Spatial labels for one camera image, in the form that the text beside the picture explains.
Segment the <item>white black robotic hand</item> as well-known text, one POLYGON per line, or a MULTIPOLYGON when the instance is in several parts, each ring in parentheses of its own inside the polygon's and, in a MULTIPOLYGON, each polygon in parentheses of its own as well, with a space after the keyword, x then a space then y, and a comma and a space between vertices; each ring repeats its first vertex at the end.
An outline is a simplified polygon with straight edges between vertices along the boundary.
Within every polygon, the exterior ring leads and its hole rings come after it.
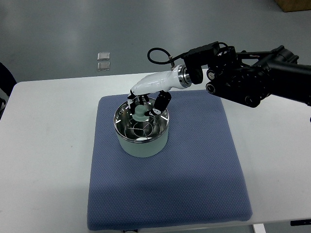
POLYGON ((148 102, 148 95, 158 92, 151 110, 144 113, 145 116, 157 116, 166 110, 172 88, 185 89, 190 87, 192 81, 185 65, 178 65, 172 71, 163 71, 145 76, 131 89, 127 97, 127 104, 132 114, 135 113, 136 101, 141 105, 148 102))

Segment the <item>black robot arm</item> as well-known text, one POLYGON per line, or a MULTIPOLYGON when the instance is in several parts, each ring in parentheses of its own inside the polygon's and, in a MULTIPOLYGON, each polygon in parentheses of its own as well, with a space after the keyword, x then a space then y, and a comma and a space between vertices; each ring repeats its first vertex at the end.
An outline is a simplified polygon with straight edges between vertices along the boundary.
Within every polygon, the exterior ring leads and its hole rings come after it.
POLYGON ((271 51, 236 52, 234 46, 213 42, 184 53, 193 84, 203 82, 207 66, 208 93, 255 108, 270 95, 311 104, 311 67, 284 46, 271 51))

